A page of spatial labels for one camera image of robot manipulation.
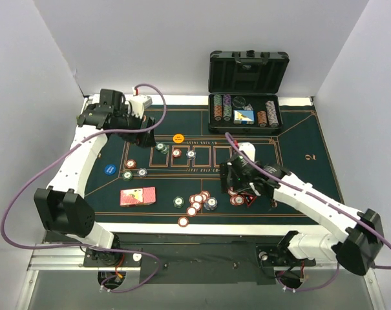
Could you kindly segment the green chips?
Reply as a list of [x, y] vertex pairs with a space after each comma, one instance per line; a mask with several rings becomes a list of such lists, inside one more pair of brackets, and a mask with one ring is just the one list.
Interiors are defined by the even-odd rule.
[[162, 154], [167, 154], [169, 152], [169, 146], [165, 143], [158, 142], [155, 149]]

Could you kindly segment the moved red chip group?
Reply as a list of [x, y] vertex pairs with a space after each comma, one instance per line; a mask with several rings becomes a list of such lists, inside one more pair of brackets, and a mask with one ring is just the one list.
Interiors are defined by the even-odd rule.
[[238, 194], [232, 190], [232, 188], [227, 190], [228, 194], [230, 195], [230, 203], [232, 205], [238, 206], [238, 205], [243, 205], [245, 203], [245, 198], [243, 195]]

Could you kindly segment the orange big blind button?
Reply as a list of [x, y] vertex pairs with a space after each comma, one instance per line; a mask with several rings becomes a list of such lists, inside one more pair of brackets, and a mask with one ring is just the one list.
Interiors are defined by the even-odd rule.
[[184, 141], [185, 141], [185, 137], [184, 137], [183, 134], [175, 134], [175, 135], [173, 136], [173, 142], [174, 142], [175, 144], [181, 144], [181, 143], [183, 143]]

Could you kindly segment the blue poker chip stack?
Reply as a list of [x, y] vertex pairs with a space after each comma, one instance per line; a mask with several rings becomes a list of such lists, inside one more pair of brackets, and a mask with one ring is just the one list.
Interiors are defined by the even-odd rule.
[[218, 201], [214, 197], [210, 197], [204, 203], [204, 208], [208, 211], [214, 211], [218, 206]]

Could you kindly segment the red poker chip stack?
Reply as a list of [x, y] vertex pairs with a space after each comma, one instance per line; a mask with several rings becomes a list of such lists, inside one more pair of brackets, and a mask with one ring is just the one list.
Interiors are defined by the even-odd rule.
[[210, 197], [207, 191], [201, 191], [198, 194], [191, 195], [189, 197], [190, 206], [187, 208], [187, 215], [189, 217], [196, 216], [203, 208], [203, 204]]

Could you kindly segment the blue small blind button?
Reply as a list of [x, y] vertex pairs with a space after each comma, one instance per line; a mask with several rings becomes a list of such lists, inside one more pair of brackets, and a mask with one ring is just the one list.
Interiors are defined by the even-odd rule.
[[104, 173], [108, 176], [115, 174], [117, 167], [114, 164], [109, 164], [105, 166]]

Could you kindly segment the red playing card deck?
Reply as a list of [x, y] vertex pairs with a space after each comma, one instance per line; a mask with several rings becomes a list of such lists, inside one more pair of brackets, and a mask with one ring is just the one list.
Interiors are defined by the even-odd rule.
[[120, 191], [121, 207], [151, 205], [154, 204], [155, 202], [156, 202], [155, 187], [124, 189]]

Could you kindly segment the green poker chip stack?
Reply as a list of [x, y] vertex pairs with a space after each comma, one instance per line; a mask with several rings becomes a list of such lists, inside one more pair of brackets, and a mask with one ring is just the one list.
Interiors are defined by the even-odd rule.
[[185, 204], [185, 200], [181, 196], [177, 196], [173, 200], [173, 205], [175, 208], [182, 208]]

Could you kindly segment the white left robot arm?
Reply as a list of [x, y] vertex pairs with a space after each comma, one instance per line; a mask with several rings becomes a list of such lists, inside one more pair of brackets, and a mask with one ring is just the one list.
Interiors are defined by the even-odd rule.
[[114, 245], [115, 235], [95, 220], [93, 208], [85, 201], [85, 188], [98, 157], [111, 134], [140, 147], [153, 147], [154, 118], [145, 117], [152, 103], [149, 96], [134, 91], [131, 98], [117, 90], [101, 89], [97, 102], [85, 105], [77, 117], [71, 154], [45, 189], [34, 194], [39, 217], [47, 231], [62, 234], [92, 247], [108, 266], [122, 256]]

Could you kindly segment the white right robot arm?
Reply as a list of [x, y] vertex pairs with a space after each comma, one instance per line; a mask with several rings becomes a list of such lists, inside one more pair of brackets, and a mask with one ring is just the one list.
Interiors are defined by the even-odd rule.
[[290, 231], [277, 246], [278, 259], [284, 264], [299, 260], [339, 262], [347, 271], [364, 276], [373, 267], [383, 247], [375, 233], [383, 231], [375, 211], [347, 207], [301, 181], [288, 169], [277, 165], [250, 165], [234, 155], [219, 165], [223, 191], [269, 199], [294, 208], [323, 226], [324, 234]]

